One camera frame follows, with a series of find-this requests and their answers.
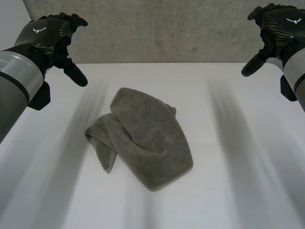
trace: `gray wall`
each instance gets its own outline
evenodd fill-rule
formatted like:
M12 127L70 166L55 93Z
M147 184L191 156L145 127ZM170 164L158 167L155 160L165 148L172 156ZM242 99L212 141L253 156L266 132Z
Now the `gray wall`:
M32 19L76 13L88 22L69 48L78 63L246 62L263 43L248 14L265 0L24 0ZM277 4L305 8L304 0Z

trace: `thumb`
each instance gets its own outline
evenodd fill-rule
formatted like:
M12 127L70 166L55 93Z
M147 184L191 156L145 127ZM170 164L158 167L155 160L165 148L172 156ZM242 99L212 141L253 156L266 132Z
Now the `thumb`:
M250 76L257 72L265 63L268 57L258 53L242 69L243 76Z

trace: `black glove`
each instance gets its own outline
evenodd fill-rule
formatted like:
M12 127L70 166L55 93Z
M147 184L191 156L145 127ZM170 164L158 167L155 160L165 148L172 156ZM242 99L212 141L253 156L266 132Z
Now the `black glove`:
M79 26L88 23L76 14L71 16L59 15L43 16L37 21L30 21L21 31L15 42L15 47L33 47L36 52L42 52L46 58L47 68L52 66L63 68L79 86L86 86L88 81L80 69L68 58L67 46L71 44L71 37Z
M257 7L250 13L248 20L255 20L261 28L264 48L242 69L243 76L254 74L268 58L283 60L283 51L305 37L305 10L294 6L271 3L264 8ZM295 94L284 76L281 79L281 92L290 101L296 101Z

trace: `folded towel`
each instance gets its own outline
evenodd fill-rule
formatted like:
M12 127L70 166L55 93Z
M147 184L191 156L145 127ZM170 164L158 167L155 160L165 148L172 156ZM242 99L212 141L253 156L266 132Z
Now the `folded towel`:
M85 131L107 173L116 154L149 189L158 190L193 167L176 109L145 93L121 88L110 114Z

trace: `white table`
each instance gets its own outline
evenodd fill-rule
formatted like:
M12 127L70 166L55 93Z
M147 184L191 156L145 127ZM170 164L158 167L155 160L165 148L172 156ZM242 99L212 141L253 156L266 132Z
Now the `white table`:
M0 229L304 228L305 114L275 66L243 65L80 64L85 88L51 69L51 103L0 145ZM160 191L119 157L107 175L83 135L121 87L177 108L194 167Z

